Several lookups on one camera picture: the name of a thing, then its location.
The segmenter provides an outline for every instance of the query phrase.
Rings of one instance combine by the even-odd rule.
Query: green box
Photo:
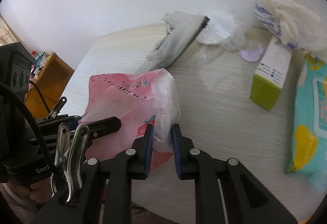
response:
[[[292,49],[273,36],[254,73],[251,100],[266,110],[274,106],[286,80],[291,58]]]

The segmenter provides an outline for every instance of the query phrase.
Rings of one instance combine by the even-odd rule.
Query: white rivet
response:
[[[238,164],[238,160],[232,158],[232,159],[229,159],[229,160],[228,160],[228,163],[229,163],[230,165],[232,165],[232,166],[236,166],[236,165]]]
[[[190,150],[190,153],[191,153],[192,155],[198,155],[198,154],[200,154],[200,150],[197,149],[197,148],[192,148],[192,149]]]
[[[136,151],[133,148],[129,148],[129,149],[126,150],[127,155],[134,155],[135,153],[136,153]]]
[[[90,159],[87,161],[87,164],[89,164],[89,165],[95,165],[97,162],[98,162],[97,159],[95,159],[95,158],[90,158]]]

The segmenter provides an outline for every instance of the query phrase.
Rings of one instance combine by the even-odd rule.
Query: teal package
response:
[[[287,173],[309,178],[321,192],[327,188],[327,64],[305,55],[299,77]]]

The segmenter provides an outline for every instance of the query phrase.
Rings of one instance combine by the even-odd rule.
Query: stainless steel clothespin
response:
[[[60,100],[57,102],[57,104],[53,107],[53,110],[49,113],[48,117],[46,119],[53,119],[57,117],[60,110],[62,110],[63,106],[66,104],[67,98],[65,96],[61,97]]]
[[[62,123],[59,126],[55,166],[63,170],[68,184],[69,194],[66,204],[74,204],[78,198],[78,192],[82,188],[81,165],[89,135],[89,127],[86,124],[80,124],[76,128],[74,138],[70,143],[70,129],[68,125]],[[56,178],[53,174],[51,175],[53,194],[59,189],[60,180],[61,182],[63,181]]]

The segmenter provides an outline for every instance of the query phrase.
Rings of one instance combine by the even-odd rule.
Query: wooden shelf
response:
[[[52,53],[45,66],[34,81],[40,89],[50,110],[60,99],[74,70],[56,53]],[[35,87],[32,86],[26,95],[26,106],[35,118],[46,118],[48,112]]]

